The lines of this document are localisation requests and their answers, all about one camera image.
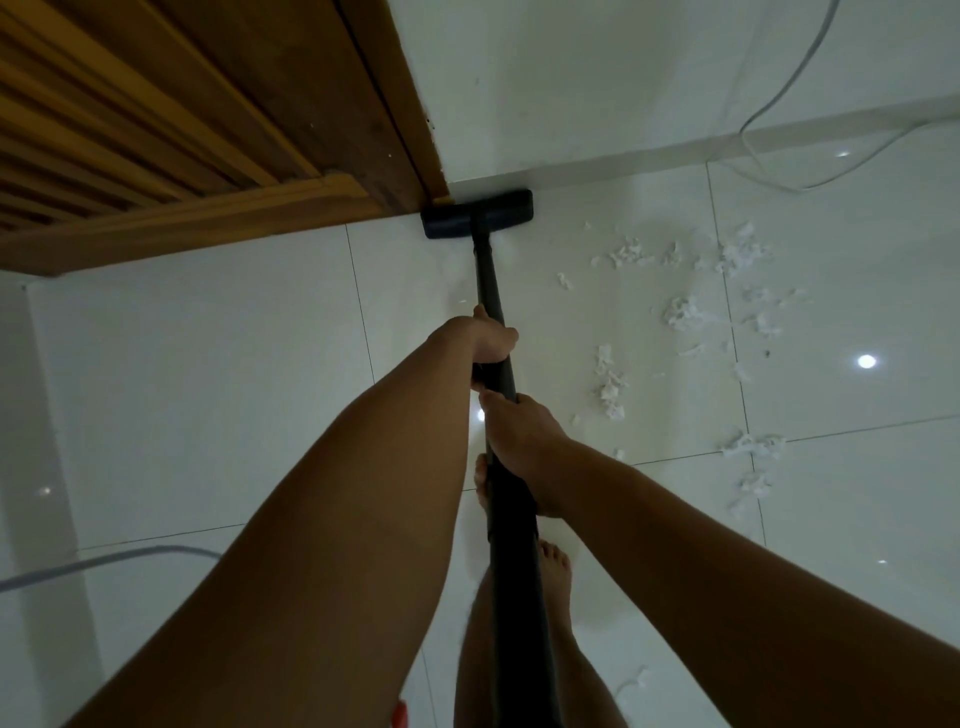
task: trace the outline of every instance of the foot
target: foot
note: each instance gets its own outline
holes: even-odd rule
[[[573,570],[570,559],[557,546],[540,539],[540,581],[543,606],[550,626],[572,630],[570,622],[570,585]]]

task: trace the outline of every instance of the wooden door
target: wooden door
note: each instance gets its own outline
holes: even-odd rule
[[[446,195],[386,0],[0,0],[0,268],[56,275]]]

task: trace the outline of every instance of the black pole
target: black pole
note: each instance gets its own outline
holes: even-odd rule
[[[472,215],[477,292],[491,318],[504,324],[490,232]],[[510,359],[477,367],[488,389],[516,401]],[[563,726],[540,583],[537,506],[527,485],[497,460],[487,443],[490,562],[493,578],[494,706],[498,728]]]

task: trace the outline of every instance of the black vacuum cleaner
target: black vacuum cleaner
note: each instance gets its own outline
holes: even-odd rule
[[[501,324],[505,322],[490,233],[533,217],[533,193],[528,189],[464,205],[433,207],[420,214],[428,238],[473,238],[480,303]],[[474,367],[474,378],[516,401],[509,358]],[[562,726],[540,583],[537,506],[526,483],[503,467],[489,443],[487,462],[496,724],[500,728]]]

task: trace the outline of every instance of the gray cord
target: gray cord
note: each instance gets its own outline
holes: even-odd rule
[[[745,177],[746,179],[752,182],[759,182],[760,184],[769,184],[770,186],[775,187],[776,189],[782,189],[787,192],[808,192],[811,189],[817,189],[818,187],[822,187],[825,184],[830,184],[835,180],[839,180],[841,177],[844,177],[845,175],[849,175],[850,172],[852,172],[855,169],[859,169],[868,161],[870,161],[871,159],[879,155],[881,152],[883,152],[885,149],[888,149],[890,146],[900,141],[908,134],[915,132],[917,129],[923,129],[924,127],[931,126],[932,124],[951,123],[953,121],[956,121],[955,119],[950,119],[950,120],[945,120],[945,122],[922,121],[916,124],[912,124],[902,132],[898,132],[892,138],[885,141],[883,144],[881,144],[879,147],[873,150],[869,155],[861,159],[857,164],[853,165],[852,167],[848,167],[842,172],[838,172],[832,177],[828,177],[825,180],[820,180],[819,182],[815,182],[814,184],[807,184],[802,187],[794,187],[790,184],[779,182],[770,173],[770,171],[766,168],[766,166],[764,166],[763,162],[760,161],[758,152],[756,151],[756,149],[754,149],[754,146],[747,139],[747,135],[746,135],[747,129],[750,127],[751,124],[757,121],[758,118],[760,118],[763,114],[765,114],[767,111],[772,109],[777,104],[777,102],[783,98],[786,92],[790,90],[790,87],[797,82],[797,79],[800,78],[800,75],[804,72],[806,67],[809,65],[810,61],[813,60],[814,55],[816,55],[817,51],[820,50],[820,46],[823,45],[824,38],[827,37],[827,31],[830,29],[830,26],[833,24],[833,18],[837,14],[837,8],[839,6],[840,6],[840,0],[830,0],[830,5],[827,8],[827,14],[824,16],[823,23],[820,24],[820,30],[817,31],[817,36],[813,38],[813,42],[810,43],[810,47],[806,49],[806,54],[804,55],[804,59],[800,61],[800,65],[798,65],[797,69],[793,72],[793,74],[791,74],[786,84],[783,85],[783,88],[781,88],[777,92],[777,94],[772,99],[770,99],[770,101],[768,101],[760,109],[758,109],[753,114],[751,114],[750,118],[743,123],[742,127],[740,127],[740,131],[737,133],[737,135],[740,137],[740,141],[743,143],[744,148],[747,150],[747,152],[750,154],[750,157],[753,159],[754,164],[756,164],[757,168],[760,170],[762,179],[758,179],[757,177],[747,174],[746,172],[743,172],[742,170],[739,170],[735,166],[731,165],[731,169],[741,177]]]
[[[218,560],[223,556],[222,553],[217,553],[207,548],[195,548],[193,546],[144,546],[143,548],[131,548],[128,551],[111,553],[106,556],[97,556],[92,559],[85,559],[84,561],[75,561],[72,564],[64,564],[63,566],[52,567],[51,569],[38,569],[36,571],[19,574],[10,579],[4,579],[0,581],[0,594],[3,592],[11,592],[15,589],[30,587],[34,584],[48,581],[49,579],[57,579],[61,576],[76,573],[77,571],[86,571],[87,569],[94,569],[106,564],[114,564],[118,561],[136,559],[141,556],[154,556],[159,553],[188,553],[194,556],[206,556],[214,560]]]

